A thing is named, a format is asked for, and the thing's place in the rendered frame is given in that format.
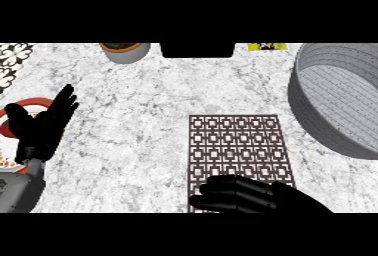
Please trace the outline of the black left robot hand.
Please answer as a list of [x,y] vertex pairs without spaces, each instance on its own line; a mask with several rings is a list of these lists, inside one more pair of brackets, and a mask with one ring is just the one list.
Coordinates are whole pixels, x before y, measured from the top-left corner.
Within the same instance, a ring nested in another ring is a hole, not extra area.
[[19,104],[6,105],[9,129],[19,139],[15,157],[17,164],[25,164],[31,159],[38,159],[41,162],[50,160],[78,106],[71,84],[65,85],[48,108],[35,116],[28,114]]

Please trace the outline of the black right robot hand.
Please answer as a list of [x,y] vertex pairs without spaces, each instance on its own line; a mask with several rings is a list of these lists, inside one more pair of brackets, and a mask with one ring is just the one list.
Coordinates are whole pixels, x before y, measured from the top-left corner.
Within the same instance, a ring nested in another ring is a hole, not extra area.
[[329,214],[331,210],[299,190],[274,181],[266,184],[239,175],[209,176],[189,204],[218,213]]

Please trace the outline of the brown patterned placemat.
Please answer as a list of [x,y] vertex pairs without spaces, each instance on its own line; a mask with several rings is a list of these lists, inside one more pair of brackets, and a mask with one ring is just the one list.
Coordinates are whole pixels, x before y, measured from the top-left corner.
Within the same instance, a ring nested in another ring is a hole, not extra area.
[[295,186],[276,115],[190,115],[187,196],[212,175]]

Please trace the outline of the grey round basket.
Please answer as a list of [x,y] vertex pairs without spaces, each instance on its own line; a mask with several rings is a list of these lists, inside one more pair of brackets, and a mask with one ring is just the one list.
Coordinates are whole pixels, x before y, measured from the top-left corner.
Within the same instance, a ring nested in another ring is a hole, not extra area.
[[378,160],[378,43],[305,43],[288,83],[295,119],[316,141]]

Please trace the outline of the red rimmed plate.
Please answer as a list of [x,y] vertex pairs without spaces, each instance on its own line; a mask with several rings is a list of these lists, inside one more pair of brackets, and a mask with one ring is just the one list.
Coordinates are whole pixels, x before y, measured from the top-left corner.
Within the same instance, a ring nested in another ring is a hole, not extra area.
[[[25,108],[28,114],[35,116],[44,111],[50,104],[48,98],[26,98],[17,101],[17,104]],[[26,172],[26,166],[15,162],[17,138],[9,129],[9,117],[6,111],[0,109],[0,172],[20,173]]]

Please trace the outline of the black white patterned cloth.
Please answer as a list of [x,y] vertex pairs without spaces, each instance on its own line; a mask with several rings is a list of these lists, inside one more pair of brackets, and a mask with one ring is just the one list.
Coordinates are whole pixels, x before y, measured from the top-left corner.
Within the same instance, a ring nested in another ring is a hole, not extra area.
[[12,86],[16,72],[23,68],[23,62],[31,56],[31,43],[0,43],[0,95]]

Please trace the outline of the grey plant pot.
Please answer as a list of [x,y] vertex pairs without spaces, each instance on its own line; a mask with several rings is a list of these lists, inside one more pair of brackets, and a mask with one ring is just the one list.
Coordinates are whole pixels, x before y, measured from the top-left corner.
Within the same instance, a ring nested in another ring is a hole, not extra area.
[[147,54],[150,49],[149,43],[136,43],[124,49],[112,49],[100,44],[108,59],[116,64],[131,64],[137,62]]

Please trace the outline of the black rectangular appliance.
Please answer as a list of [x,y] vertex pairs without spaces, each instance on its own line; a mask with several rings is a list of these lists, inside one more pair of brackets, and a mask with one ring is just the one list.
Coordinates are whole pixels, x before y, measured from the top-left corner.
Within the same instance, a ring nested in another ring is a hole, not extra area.
[[230,58],[233,50],[233,43],[161,43],[165,58]]

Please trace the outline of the yellow green box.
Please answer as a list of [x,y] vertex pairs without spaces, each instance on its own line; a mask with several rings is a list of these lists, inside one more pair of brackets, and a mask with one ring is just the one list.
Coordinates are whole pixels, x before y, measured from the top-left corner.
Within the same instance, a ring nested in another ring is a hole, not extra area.
[[246,43],[248,51],[288,50],[285,43]]

